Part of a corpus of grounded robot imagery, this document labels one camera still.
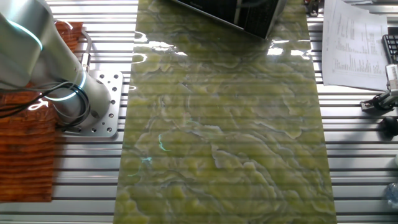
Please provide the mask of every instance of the aluminum extrusion table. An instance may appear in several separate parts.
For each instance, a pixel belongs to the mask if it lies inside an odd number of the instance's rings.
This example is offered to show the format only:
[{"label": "aluminum extrusion table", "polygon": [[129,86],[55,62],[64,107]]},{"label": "aluminum extrusion table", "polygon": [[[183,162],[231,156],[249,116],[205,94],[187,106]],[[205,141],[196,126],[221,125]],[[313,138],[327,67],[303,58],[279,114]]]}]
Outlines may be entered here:
[{"label": "aluminum extrusion table", "polygon": [[[0,223],[111,223],[123,143],[127,93],[138,0],[47,1],[56,19],[82,21],[93,39],[92,70],[119,70],[124,75],[119,134],[101,142],[60,142],[52,203],[1,203]],[[398,26],[398,6],[363,4],[371,13],[387,14]],[[376,91],[323,86],[322,22],[308,18],[315,76],[325,129],[338,223],[397,223],[398,211],[388,211],[385,186],[398,182],[394,157],[398,137],[383,141],[377,127],[383,116],[361,111],[359,102]],[[79,49],[85,49],[80,42]],[[78,50],[79,57],[83,51]]]}]

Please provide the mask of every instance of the glossy surface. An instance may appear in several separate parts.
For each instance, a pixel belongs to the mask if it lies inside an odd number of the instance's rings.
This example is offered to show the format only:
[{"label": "glossy surface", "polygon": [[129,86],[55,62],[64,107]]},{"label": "glossy surface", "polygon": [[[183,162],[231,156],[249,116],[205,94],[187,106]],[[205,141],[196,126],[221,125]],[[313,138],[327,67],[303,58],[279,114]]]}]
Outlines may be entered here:
[{"label": "glossy surface", "polygon": [[301,1],[268,41],[152,0],[136,33],[115,223],[336,222]]},{"label": "glossy surface", "polygon": [[[112,141],[59,139],[52,203],[2,203],[0,223],[104,224],[113,222],[120,155],[131,77],[137,0],[48,1],[57,19],[81,21],[93,38],[91,69],[120,70],[124,88],[119,112],[119,136]],[[394,25],[394,7],[363,5],[386,14]],[[377,92],[323,86],[321,67],[322,14],[308,17],[310,44],[326,139],[338,223],[396,223],[398,215],[384,197],[386,185],[398,182],[398,137],[385,140],[377,124],[385,116],[361,111],[359,102]],[[80,40],[76,56],[84,52]]]}]

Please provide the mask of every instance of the metal base plate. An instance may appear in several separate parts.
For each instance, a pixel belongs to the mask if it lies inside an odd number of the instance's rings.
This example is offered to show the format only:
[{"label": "metal base plate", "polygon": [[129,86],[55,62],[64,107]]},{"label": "metal base plate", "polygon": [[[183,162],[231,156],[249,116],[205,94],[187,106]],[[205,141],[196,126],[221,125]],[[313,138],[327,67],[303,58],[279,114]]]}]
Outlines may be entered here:
[{"label": "metal base plate", "polygon": [[117,133],[123,74],[115,71],[92,70],[90,71],[90,75],[107,87],[109,94],[111,95],[109,109],[106,115],[99,119],[95,124],[62,130],[63,137],[65,138],[111,138]]}]

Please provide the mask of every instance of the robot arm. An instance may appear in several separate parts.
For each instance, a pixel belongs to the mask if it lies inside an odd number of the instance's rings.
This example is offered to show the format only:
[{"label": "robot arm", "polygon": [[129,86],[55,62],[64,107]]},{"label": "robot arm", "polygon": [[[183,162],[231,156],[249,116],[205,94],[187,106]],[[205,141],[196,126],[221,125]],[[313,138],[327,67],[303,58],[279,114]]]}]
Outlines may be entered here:
[{"label": "robot arm", "polygon": [[[81,127],[107,113],[108,89],[89,76],[89,55],[84,54],[83,66],[62,40],[44,0],[1,0],[0,30],[0,89],[23,87],[28,82],[36,86],[72,82],[90,102],[90,113]],[[81,113],[81,99],[72,88],[56,90],[47,98],[66,123]]]}]

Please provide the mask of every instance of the green marble slab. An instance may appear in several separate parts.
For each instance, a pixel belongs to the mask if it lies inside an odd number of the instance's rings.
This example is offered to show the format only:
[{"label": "green marble slab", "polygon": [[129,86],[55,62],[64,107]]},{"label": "green marble slab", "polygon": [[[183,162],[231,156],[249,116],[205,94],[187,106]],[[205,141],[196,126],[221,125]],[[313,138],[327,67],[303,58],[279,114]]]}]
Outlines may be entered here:
[{"label": "green marble slab", "polygon": [[140,0],[114,222],[336,223],[305,9],[267,41]]}]

